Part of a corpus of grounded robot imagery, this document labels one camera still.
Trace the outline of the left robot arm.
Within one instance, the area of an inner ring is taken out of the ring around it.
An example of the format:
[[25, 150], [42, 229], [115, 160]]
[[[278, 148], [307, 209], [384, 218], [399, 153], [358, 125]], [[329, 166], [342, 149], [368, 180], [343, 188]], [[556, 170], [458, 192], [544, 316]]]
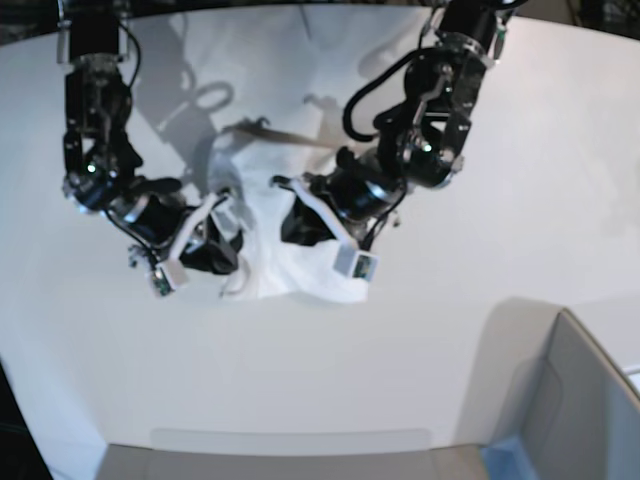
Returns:
[[[328, 174], [306, 173], [301, 194], [280, 227], [283, 242], [312, 247], [337, 239], [333, 225], [346, 230], [368, 251], [411, 186], [445, 186], [462, 169], [463, 149], [487, 71], [501, 55], [507, 24], [517, 5], [504, 1], [441, 1], [431, 46], [416, 48], [356, 91], [342, 113], [344, 133], [373, 148], [356, 154], [346, 146]], [[356, 106], [396, 73], [404, 74], [404, 98], [377, 114], [371, 133], [355, 128]]]

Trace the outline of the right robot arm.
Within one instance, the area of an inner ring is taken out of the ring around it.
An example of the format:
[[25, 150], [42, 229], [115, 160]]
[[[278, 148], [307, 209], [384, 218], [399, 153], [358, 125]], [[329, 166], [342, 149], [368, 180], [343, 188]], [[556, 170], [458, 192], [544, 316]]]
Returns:
[[126, 126], [134, 108], [134, 78], [120, 66], [129, 57], [142, 64], [142, 47], [115, 2], [93, 7], [58, 4], [58, 61], [65, 76], [63, 193], [77, 208], [101, 214], [129, 236], [129, 262], [146, 263], [153, 279], [170, 269], [230, 275], [238, 267], [243, 237], [225, 238], [213, 209], [188, 204], [183, 183], [148, 179]]

